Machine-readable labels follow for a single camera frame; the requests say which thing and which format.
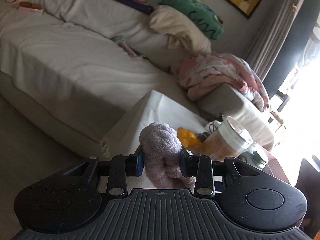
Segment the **orange yellow fabric flower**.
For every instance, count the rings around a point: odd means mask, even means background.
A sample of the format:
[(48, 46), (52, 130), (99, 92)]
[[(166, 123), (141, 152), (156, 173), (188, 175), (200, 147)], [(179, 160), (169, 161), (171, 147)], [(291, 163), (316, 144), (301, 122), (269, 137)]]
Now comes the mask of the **orange yellow fabric flower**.
[(183, 127), (177, 129), (177, 137), (185, 148), (196, 147), (202, 144), (194, 132)]

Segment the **purple fluffy scrunchie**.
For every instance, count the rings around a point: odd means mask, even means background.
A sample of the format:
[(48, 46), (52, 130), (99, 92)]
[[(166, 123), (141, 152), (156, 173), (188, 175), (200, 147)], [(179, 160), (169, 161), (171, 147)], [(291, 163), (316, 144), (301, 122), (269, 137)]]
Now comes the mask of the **purple fluffy scrunchie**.
[(145, 172), (157, 189), (194, 190), (195, 177), (184, 177), (180, 169), (182, 144), (168, 124), (153, 122), (139, 135)]

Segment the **clear jar white lid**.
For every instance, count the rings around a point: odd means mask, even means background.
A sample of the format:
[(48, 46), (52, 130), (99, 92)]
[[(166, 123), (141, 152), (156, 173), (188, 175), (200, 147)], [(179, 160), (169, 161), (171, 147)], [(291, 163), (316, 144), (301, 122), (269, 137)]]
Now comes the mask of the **clear jar white lid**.
[(238, 157), (252, 144), (249, 131), (236, 119), (227, 116), (202, 143), (200, 154), (209, 156), (213, 161), (224, 161), (225, 157)]

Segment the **green lid glass jar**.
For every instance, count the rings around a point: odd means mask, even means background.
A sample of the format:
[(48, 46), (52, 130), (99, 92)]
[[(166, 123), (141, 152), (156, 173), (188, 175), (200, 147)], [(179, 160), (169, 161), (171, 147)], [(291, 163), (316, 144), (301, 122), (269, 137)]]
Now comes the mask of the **green lid glass jar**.
[(253, 142), (245, 152), (240, 154), (238, 159), (259, 170), (263, 170), (269, 161), (264, 148), (256, 142)]

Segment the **pink floral blanket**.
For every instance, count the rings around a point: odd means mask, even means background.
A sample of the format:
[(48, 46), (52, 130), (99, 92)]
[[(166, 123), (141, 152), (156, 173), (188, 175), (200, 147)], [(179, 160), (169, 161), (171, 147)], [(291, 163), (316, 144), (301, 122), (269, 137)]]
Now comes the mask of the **pink floral blanket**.
[(269, 97), (260, 78), (245, 60), (230, 53), (199, 55), (183, 60), (177, 79), (192, 101), (199, 100), (226, 83), (259, 111), (270, 109)]

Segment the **small teal toy on sofa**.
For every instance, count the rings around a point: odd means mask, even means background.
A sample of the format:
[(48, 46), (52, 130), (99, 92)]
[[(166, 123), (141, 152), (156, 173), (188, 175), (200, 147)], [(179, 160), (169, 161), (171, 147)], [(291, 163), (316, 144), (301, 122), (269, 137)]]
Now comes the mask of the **small teal toy on sofa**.
[(115, 36), (112, 38), (112, 41), (117, 44), (120, 48), (122, 48), (130, 57), (137, 57), (138, 55), (130, 48), (130, 46), (126, 42), (126, 38), (123, 36)]

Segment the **beige cushion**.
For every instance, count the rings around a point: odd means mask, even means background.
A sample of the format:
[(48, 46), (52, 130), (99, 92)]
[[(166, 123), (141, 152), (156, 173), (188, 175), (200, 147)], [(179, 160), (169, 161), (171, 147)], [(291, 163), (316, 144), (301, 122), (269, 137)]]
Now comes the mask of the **beige cushion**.
[(149, 27), (159, 34), (168, 35), (169, 49), (183, 48), (190, 55), (212, 52), (209, 38), (187, 16), (170, 6), (158, 5), (150, 15)]

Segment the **grey covered sofa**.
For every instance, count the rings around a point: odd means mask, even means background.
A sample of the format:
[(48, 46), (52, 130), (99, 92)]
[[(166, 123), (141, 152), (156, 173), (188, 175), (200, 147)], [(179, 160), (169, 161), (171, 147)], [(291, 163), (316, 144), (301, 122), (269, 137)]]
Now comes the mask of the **grey covered sofa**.
[[(126, 38), (133, 58), (112, 41)], [(77, 154), (102, 156), (105, 135), (154, 90), (187, 113), (238, 119), (267, 150), (274, 136), (262, 113), (228, 87), (190, 101), (175, 78), (189, 57), (169, 49), (148, 15), (113, 0), (1, 0), (1, 94), (27, 119)]]

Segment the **green plush pillow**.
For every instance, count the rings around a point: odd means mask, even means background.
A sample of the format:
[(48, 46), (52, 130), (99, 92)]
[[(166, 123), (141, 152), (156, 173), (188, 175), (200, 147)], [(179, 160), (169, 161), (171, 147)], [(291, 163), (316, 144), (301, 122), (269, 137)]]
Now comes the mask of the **green plush pillow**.
[(211, 40), (218, 40), (223, 34), (223, 20), (200, 0), (158, 0), (158, 4), (187, 16)]

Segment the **beige curtain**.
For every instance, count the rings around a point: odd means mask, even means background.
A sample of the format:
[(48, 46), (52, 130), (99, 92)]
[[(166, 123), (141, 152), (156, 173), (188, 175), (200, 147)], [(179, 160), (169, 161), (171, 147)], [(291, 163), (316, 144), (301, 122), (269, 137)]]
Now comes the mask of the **beige curtain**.
[(304, 0), (275, 0), (246, 61), (264, 80), (275, 62)]

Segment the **dark book on sofa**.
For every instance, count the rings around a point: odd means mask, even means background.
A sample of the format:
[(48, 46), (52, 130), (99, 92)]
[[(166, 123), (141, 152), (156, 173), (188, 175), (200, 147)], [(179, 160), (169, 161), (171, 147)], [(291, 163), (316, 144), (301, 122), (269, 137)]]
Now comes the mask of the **dark book on sofa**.
[(154, 11), (154, 8), (152, 5), (139, 0), (114, 0), (114, 1), (119, 2), (128, 7), (131, 7), (147, 15), (151, 15), (151, 13)]

